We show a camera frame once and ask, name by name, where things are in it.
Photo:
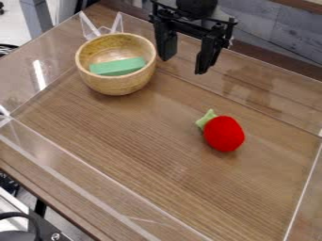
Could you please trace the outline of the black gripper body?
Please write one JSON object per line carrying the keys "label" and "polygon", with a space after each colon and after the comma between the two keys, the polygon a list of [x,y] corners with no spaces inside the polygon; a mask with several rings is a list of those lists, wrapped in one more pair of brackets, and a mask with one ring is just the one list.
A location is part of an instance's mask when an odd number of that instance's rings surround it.
{"label": "black gripper body", "polygon": [[230,47],[238,20],[220,10],[219,0],[149,1],[152,4],[149,22],[155,27],[157,43],[174,39],[178,32],[202,38],[214,31],[223,42],[222,47]]}

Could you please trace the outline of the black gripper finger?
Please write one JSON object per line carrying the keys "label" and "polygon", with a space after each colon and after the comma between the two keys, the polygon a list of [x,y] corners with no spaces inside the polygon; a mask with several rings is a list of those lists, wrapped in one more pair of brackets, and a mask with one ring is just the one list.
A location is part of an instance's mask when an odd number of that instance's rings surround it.
{"label": "black gripper finger", "polygon": [[204,74],[208,68],[215,64],[222,51],[223,38],[216,31],[208,32],[202,39],[202,50],[196,55],[195,74]]}
{"label": "black gripper finger", "polygon": [[178,33],[168,22],[153,22],[157,53],[163,61],[167,61],[178,53]]}

